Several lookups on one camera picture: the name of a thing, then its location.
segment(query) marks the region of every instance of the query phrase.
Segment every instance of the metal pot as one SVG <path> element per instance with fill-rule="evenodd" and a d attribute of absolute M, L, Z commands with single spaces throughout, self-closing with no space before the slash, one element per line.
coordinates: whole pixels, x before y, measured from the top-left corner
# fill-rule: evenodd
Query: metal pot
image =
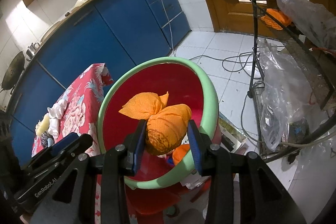
<path fill-rule="evenodd" d="M 25 69 L 25 56 L 23 52 L 19 52 L 12 62 L 10 63 L 8 69 L 6 70 L 5 76 L 3 77 L 1 90 L 10 90 L 18 82 L 21 73 Z"/>
<path fill-rule="evenodd" d="M 32 60 L 32 58 L 34 57 L 35 52 L 38 49 L 38 47 L 40 47 L 40 43 L 38 43 L 38 42 L 32 43 L 28 47 L 28 49 L 26 51 L 26 54 L 28 55 L 27 61 L 31 61 Z"/>

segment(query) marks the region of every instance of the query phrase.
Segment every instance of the red floral cloth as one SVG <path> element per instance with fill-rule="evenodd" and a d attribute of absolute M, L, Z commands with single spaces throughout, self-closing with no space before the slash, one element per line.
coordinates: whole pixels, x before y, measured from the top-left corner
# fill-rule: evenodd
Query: red floral cloth
<path fill-rule="evenodd" d="M 111 85 L 113 80 L 104 63 L 92 64 L 66 89 L 58 99 L 68 101 L 68 106 L 59 123 L 59 135 L 55 143 L 59 142 L 71 132 L 78 135 L 90 134 L 93 138 L 92 146 L 85 151 L 90 156 L 100 154 L 97 140 L 96 122 L 101 103 L 104 99 L 103 86 Z M 43 149 L 41 139 L 35 137 L 31 156 Z M 100 178 L 96 188 L 95 223 L 100 223 Z"/>

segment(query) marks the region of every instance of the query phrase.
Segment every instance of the white tile floor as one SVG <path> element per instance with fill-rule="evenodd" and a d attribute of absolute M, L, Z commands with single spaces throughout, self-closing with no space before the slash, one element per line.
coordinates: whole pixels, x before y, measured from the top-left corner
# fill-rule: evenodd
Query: white tile floor
<path fill-rule="evenodd" d="M 281 46 L 277 41 L 271 43 Z M 176 56 L 190 59 L 199 55 L 208 55 L 215 58 L 224 59 L 230 56 L 237 56 L 243 52 L 251 52 L 253 46 L 253 37 L 250 35 L 233 33 L 213 33 L 213 32 L 191 32 L 185 40 L 176 49 Z M 250 77 L 244 72 L 228 72 L 222 68 L 221 61 L 201 57 L 193 60 L 209 76 L 213 82 L 219 101 L 219 110 L 222 112 L 237 128 L 241 128 L 240 115 L 244 103 L 244 98 L 249 89 Z M 238 70 L 239 64 L 224 63 L 228 70 Z M 246 66 L 246 70 L 251 72 L 251 65 Z M 244 128 L 257 138 L 257 126 L 253 101 L 246 99 L 246 105 L 243 115 Z M 247 151 L 258 152 L 256 142 L 247 141 Z M 287 159 L 279 159 L 269 164 L 274 174 L 279 178 L 284 187 L 288 190 L 293 180 L 297 167 L 297 162 L 288 165 Z"/>

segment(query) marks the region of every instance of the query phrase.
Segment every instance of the orange cloth on shelf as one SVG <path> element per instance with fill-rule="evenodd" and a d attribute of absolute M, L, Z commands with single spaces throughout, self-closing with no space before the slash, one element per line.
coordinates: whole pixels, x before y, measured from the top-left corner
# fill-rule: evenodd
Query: orange cloth on shelf
<path fill-rule="evenodd" d="M 168 96 L 168 92 L 162 96 L 139 93 L 119 110 L 130 118 L 148 120 L 146 150 L 152 155 L 164 155 L 180 146 L 191 118 L 185 104 L 166 107 Z"/>
<path fill-rule="evenodd" d="M 182 144 L 173 152 L 173 162 L 176 166 L 190 149 L 190 144 Z"/>
<path fill-rule="evenodd" d="M 272 17 L 274 17 L 276 20 L 278 20 L 281 24 L 283 24 L 285 27 L 287 27 L 289 24 L 292 23 L 292 20 L 286 16 L 283 12 L 277 9 L 266 9 L 266 12 L 269 13 Z M 266 23 L 269 27 L 276 29 L 276 30 L 282 30 L 283 28 L 276 23 L 271 17 L 268 15 L 265 15 L 260 18 L 262 21 Z"/>

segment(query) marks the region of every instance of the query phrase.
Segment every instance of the white plastic bag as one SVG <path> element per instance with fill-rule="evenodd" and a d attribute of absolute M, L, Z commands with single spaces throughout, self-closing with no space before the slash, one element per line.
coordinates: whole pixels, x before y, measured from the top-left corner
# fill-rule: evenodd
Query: white plastic bag
<path fill-rule="evenodd" d="M 336 17 L 322 4 L 277 0 L 279 9 L 316 46 L 336 50 Z"/>
<path fill-rule="evenodd" d="M 308 127 L 312 132 L 323 115 L 317 104 L 309 103 L 312 90 L 294 58 L 278 52 L 266 39 L 258 40 L 258 46 L 265 74 L 260 129 L 267 147 L 275 151 L 281 140 L 288 142 L 291 125 L 297 134 L 304 134 Z"/>

